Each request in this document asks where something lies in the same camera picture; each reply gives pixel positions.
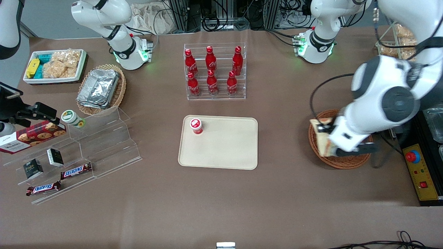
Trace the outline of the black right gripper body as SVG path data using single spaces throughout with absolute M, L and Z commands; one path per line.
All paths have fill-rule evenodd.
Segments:
M 0 119 L 2 122 L 17 124 L 22 127 L 31 126 L 31 121 L 28 118 L 31 118 L 32 114 L 27 109 L 30 105 L 22 101 L 22 94 L 21 91 L 1 83 Z

